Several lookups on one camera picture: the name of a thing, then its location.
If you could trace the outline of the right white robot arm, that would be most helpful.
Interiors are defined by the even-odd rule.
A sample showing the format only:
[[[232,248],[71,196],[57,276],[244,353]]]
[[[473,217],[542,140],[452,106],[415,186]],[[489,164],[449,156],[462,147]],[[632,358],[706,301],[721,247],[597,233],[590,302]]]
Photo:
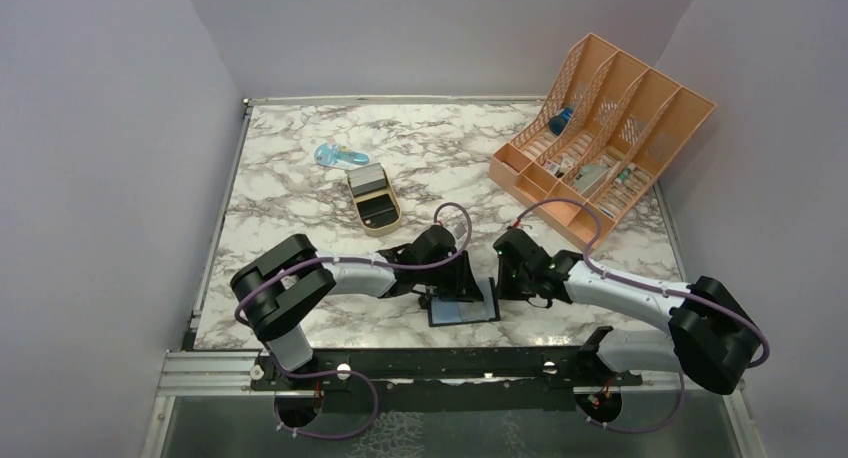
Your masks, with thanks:
[[[493,248],[502,299],[591,305],[651,325],[649,331],[609,331],[582,352],[577,371],[589,384],[600,385],[616,372],[665,371],[729,395],[763,344],[753,320],[716,279],[649,280],[599,267],[579,253],[550,255],[514,227]]]

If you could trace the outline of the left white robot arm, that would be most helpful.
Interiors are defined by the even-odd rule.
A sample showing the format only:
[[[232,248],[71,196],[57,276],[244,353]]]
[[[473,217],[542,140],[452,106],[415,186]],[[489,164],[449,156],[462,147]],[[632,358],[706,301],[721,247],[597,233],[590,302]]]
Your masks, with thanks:
[[[490,278],[473,275],[469,254],[434,224],[414,241],[369,255],[338,256],[294,234],[237,271],[230,289],[236,315],[277,359],[276,374],[298,389],[313,379],[313,349],[302,320],[327,296],[391,298],[418,286],[429,305],[494,300]]]

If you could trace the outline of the black card holder wallet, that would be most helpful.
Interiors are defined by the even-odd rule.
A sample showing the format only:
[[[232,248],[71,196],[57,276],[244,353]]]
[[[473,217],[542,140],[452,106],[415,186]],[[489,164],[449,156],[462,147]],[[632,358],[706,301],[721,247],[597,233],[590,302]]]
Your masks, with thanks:
[[[500,321],[500,308],[494,297],[494,279],[480,278],[476,280],[476,284],[482,292],[482,301],[448,300],[437,294],[435,288],[427,287],[422,299],[424,300],[423,308],[428,315],[428,325],[436,328]]]

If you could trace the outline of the gold oval tray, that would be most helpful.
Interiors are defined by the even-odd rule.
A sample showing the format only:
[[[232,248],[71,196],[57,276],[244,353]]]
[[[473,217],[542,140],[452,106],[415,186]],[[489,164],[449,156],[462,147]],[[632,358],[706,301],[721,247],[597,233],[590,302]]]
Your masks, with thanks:
[[[393,233],[401,224],[402,211],[387,173],[386,177],[388,179],[386,189],[359,197],[352,196],[347,179],[359,224],[371,237]]]

